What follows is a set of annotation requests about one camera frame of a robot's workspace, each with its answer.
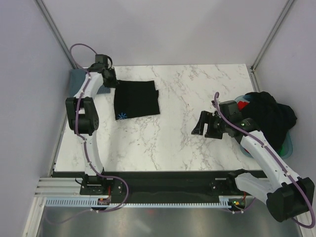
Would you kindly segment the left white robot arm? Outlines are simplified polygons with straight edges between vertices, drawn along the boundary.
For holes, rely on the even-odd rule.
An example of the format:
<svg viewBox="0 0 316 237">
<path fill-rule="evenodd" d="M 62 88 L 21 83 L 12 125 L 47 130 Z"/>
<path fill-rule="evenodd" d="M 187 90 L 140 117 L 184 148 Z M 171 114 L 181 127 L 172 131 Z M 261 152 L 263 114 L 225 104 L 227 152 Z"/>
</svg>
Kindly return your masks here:
<svg viewBox="0 0 316 237">
<path fill-rule="evenodd" d="M 116 88 L 119 82 L 112 59 L 95 55 L 95 63 L 86 69 L 85 80 L 78 92 L 65 101 L 69 128 L 82 145 L 85 174 L 99 176 L 104 170 L 97 146 L 99 116 L 94 99 L 100 88 Z"/>
</svg>

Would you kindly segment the black t shirt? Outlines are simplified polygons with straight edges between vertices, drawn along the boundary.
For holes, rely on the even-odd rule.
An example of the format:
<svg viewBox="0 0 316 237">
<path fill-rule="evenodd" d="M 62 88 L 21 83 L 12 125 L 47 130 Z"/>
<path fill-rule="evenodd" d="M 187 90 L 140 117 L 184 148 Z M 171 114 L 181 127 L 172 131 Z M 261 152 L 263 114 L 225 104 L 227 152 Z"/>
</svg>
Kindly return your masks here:
<svg viewBox="0 0 316 237">
<path fill-rule="evenodd" d="M 115 89 L 115 119 L 132 119 L 159 115 L 159 91 L 155 82 L 120 80 Z"/>
</svg>

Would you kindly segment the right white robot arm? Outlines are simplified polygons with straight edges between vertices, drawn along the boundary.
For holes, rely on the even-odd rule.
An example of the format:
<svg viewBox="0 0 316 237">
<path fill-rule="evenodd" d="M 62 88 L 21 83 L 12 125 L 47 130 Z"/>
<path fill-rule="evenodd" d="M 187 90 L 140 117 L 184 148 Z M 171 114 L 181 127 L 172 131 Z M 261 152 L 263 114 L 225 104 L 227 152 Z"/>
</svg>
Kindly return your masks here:
<svg viewBox="0 0 316 237">
<path fill-rule="evenodd" d="M 310 178 L 301 178 L 281 159 L 268 143 L 264 133 L 251 118 L 244 118 L 234 100 L 218 103 L 212 101 L 216 111 L 202 111 L 192 135 L 222 139 L 227 133 L 234 138 L 257 161 L 267 180 L 254 177 L 240 169 L 230 174 L 226 182 L 231 194 L 246 192 L 264 203 L 275 220 L 282 222 L 303 213 L 311 214 L 316 223 L 312 208 L 315 185 Z"/>
</svg>

